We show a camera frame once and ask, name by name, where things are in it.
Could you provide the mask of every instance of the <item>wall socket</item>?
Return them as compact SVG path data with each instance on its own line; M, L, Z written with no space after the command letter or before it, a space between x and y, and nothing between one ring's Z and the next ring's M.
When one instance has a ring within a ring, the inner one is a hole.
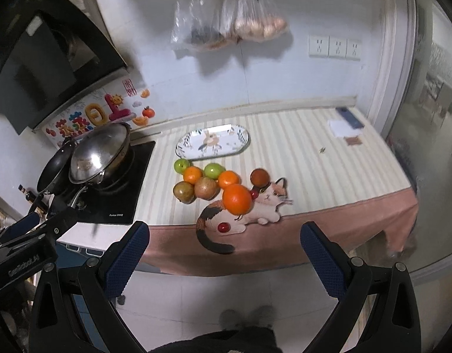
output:
M347 39L330 37L329 57L345 58L347 55Z
M361 59L361 41L347 40L347 58L356 61Z
M329 55L329 36L309 36L309 55L327 57Z

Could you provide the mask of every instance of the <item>induction cooktop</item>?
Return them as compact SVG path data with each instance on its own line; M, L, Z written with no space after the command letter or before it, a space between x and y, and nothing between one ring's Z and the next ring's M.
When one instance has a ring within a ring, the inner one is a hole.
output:
M78 220L94 224L132 224L136 206L146 175L147 166L155 142L131 146L131 158L127 171L108 186L90 187L82 193L77 203ZM49 208L51 217L67 207L80 186L72 185L61 195L55 196Z

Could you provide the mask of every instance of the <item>frying pan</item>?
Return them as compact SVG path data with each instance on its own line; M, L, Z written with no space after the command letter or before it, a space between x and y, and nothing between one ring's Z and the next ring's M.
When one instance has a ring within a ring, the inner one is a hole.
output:
M75 147L75 142L70 138L66 138L63 146L43 168L36 185L38 196L33 201L28 213L35 211L45 195L58 195L67 187L69 183L69 168L71 167L70 161Z

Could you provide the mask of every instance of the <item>smartphone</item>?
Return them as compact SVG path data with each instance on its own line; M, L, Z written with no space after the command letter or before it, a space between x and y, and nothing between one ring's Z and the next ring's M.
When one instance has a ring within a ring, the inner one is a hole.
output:
M347 107L336 107L336 110L352 128L361 129L365 127L365 125L363 125L363 123L361 123Z

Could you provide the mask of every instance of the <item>oval plate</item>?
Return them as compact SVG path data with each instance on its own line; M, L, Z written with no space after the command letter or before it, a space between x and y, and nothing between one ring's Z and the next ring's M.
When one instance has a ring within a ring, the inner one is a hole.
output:
M239 125L221 125L193 130L175 147L175 154L188 160L237 154L249 143L249 132Z

